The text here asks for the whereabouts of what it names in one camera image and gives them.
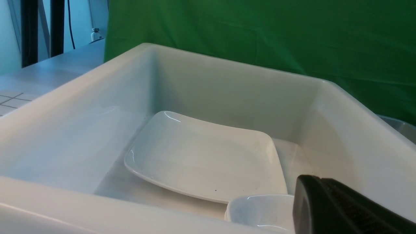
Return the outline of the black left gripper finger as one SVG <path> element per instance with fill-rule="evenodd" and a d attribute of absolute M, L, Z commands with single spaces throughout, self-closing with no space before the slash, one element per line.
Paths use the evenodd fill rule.
<path fill-rule="evenodd" d="M 330 178 L 297 177 L 296 234 L 414 234 L 416 224 Z"/>

